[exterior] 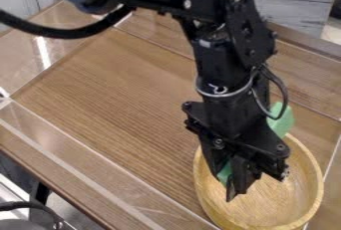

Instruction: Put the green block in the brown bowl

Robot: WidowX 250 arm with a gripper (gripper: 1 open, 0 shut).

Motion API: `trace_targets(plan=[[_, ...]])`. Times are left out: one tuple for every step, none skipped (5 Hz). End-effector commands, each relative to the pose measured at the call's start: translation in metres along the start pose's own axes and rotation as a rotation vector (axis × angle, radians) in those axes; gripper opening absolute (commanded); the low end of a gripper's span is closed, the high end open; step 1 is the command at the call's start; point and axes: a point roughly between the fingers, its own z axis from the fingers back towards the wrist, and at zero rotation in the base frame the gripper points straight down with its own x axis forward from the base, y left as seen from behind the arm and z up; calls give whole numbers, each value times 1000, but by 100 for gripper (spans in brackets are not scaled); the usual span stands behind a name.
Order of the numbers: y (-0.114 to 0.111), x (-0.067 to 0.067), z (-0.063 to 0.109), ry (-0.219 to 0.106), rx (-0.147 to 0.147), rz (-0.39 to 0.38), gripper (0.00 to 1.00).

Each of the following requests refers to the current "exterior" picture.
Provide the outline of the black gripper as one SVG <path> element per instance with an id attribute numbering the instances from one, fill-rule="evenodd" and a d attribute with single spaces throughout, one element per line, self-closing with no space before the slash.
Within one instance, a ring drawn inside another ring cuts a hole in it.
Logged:
<path id="1" fill-rule="evenodd" d="M 286 107 L 286 100 L 273 103 L 269 93 L 257 90 L 230 97 L 205 95 L 182 104 L 185 126 L 198 137 L 211 176 L 226 185 L 228 202 L 264 174 L 285 178 L 290 148 L 266 119 L 278 120 Z"/>

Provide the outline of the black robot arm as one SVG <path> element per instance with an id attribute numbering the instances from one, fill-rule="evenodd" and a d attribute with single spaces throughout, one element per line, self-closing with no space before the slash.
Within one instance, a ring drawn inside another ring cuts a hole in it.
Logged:
<path id="1" fill-rule="evenodd" d="M 78 38 L 114 25 L 138 8 L 171 15 L 191 45 L 199 101 L 186 102 L 186 127 L 198 136 L 203 158 L 229 200 L 246 193 L 262 175 L 288 174 L 288 145 L 269 123 L 270 88 L 281 83 L 268 68 L 276 34 L 254 0 L 70 0 L 102 14 L 98 26 L 64 30 L 23 21 L 23 31 L 46 37 Z"/>

